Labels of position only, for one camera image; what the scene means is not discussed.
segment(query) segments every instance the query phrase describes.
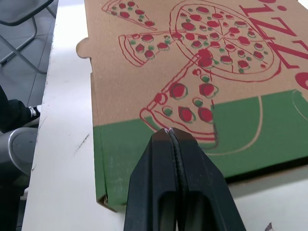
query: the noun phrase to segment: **cardboard edge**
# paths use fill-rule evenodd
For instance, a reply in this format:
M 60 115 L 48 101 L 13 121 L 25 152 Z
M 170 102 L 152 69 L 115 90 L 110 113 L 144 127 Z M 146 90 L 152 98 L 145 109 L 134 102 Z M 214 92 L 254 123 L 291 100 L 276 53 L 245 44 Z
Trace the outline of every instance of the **cardboard edge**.
M 79 58 L 87 59 L 90 58 L 91 54 L 91 42 L 89 38 L 82 39 L 77 45 L 76 45 L 76 53 Z
M 103 154 L 101 145 L 101 133 L 98 124 L 98 108 L 96 104 L 96 94 L 94 87 L 94 76 L 91 73 L 91 99 L 92 99 L 92 120 L 93 120 L 93 143 L 94 143 L 94 175 L 95 175 L 95 193 L 96 201 L 111 209 L 107 205 L 107 188 L 105 183 L 105 172 L 103 164 Z

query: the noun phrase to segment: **cardboard box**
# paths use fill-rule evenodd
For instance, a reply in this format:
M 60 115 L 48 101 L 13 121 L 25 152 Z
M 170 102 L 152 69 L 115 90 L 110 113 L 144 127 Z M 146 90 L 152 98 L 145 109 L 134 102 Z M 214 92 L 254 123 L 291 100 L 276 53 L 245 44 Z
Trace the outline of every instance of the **cardboard box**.
M 308 156 L 307 10 L 290 0 L 86 0 L 97 200 L 150 136 L 188 131 L 225 177 Z

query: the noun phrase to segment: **white shoelace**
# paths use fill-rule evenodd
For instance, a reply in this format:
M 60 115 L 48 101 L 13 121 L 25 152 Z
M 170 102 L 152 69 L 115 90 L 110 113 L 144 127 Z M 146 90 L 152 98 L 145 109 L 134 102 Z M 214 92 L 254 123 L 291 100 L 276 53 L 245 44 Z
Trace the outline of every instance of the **white shoelace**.
M 33 107 L 29 107 L 29 109 L 30 109 L 30 112 L 31 112 L 31 117 L 37 116 L 37 112 L 34 110 Z

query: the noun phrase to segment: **black clamp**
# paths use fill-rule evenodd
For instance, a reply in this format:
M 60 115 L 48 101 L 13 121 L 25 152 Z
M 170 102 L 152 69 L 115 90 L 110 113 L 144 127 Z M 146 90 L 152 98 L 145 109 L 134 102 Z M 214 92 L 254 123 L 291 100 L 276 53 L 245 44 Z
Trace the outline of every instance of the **black clamp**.
M 152 135 L 130 176 L 124 231 L 245 231 L 222 173 L 191 134 Z

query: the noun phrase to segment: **chair leg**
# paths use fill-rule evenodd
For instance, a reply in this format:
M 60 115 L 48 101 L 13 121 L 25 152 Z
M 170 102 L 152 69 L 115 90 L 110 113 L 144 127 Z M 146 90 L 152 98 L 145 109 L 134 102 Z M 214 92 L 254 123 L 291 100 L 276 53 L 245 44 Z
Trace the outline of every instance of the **chair leg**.
M 49 13 L 54 17 L 56 18 L 56 14 L 50 9 L 50 7 L 46 7 L 46 9 L 49 11 Z
M 33 41 L 33 39 L 34 39 L 35 36 L 37 35 L 38 28 L 37 28 L 37 24 L 36 24 L 36 22 L 35 22 L 34 17 L 32 17 L 31 20 L 32 20 L 32 23 L 33 23 L 33 27 L 34 27 L 35 32 L 34 32 L 34 34 L 33 34 L 29 39 L 27 39 L 27 41 L 25 41 L 23 44 L 21 44 L 19 47 L 16 48 L 16 50 L 18 50 L 18 51 L 21 51 L 23 48 L 25 48 L 30 42 Z M 8 61 L 10 58 L 12 58 L 13 56 L 15 56 L 15 55 L 16 55 L 15 52 L 9 53 L 7 56 L 5 56 L 3 59 L 0 60 L 0 64 L 1 64 L 1 65 L 6 64 L 7 61 Z
M 35 70 L 38 73 L 46 74 L 47 71 L 41 71 L 37 69 L 28 59 L 26 59 L 15 47 L 13 47 L 7 40 L 4 39 L 0 35 L 0 41 L 2 41 L 8 48 L 10 48 L 19 58 L 21 58 L 26 64 L 28 64 L 29 67 L 31 67 L 33 70 Z

